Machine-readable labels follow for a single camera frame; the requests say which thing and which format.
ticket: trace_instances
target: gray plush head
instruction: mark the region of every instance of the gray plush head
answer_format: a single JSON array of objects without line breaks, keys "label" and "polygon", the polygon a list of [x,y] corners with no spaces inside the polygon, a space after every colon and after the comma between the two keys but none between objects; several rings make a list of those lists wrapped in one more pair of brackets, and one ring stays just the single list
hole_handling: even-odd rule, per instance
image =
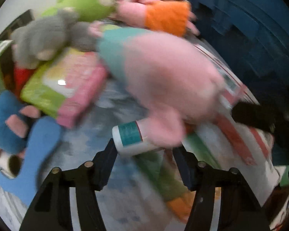
[{"label": "gray plush head", "polygon": [[96,51],[96,38],[88,34],[89,22],[77,22],[71,27],[71,47],[81,52]]},{"label": "gray plush head", "polygon": [[60,9],[54,16],[40,18],[16,29],[13,58],[18,67],[34,69],[39,61],[51,60],[69,40],[69,30],[78,20],[71,9]]}]

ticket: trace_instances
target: snack bag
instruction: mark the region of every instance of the snack bag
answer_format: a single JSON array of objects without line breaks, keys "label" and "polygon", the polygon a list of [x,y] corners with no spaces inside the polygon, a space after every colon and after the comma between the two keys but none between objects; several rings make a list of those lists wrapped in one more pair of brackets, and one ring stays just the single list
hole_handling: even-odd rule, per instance
[{"label": "snack bag", "polygon": [[22,100],[35,105],[67,128],[101,91],[108,73],[94,52],[66,48],[41,65],[22,90]]}]

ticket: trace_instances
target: pink package edge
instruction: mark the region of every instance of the pink package edge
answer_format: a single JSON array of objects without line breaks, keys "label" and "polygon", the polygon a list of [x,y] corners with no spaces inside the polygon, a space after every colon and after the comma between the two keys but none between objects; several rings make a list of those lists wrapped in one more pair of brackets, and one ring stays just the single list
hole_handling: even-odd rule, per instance
[{"label": "pink package edge", "polygon": [[91,76],[79,87],[75,95],[67,98],[58,110],[57,123],[73,128],[78,116],[97,98],[108,76],[107,69],[98,64]]}]

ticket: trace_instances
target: red object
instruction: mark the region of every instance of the red object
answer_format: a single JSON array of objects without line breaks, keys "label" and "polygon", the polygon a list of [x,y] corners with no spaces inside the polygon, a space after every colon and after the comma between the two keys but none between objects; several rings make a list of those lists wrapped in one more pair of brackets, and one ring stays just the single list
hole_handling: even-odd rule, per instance
[{"label": "red object", "polygon": [[20,98],[20,92],[24,85],[28,82],[30,77],[34,74],[35,69],[21,69],[14,67],[14,81],[15,81],[15,90],[14,94],[17,98]]}]

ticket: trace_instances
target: teal shirt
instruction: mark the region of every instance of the teal shirt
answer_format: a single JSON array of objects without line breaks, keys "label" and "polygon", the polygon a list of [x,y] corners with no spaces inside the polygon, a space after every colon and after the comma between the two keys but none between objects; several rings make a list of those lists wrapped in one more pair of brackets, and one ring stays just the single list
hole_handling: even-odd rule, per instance
[{"label": "teal shirt", "polygon": [[118,28],[104,31],[103,38],[97,43],[99,56],[104,60],[110,73],[120,82],[126,83],[124,72],[124,43],[134,37],[151,31],[143,28]]}]

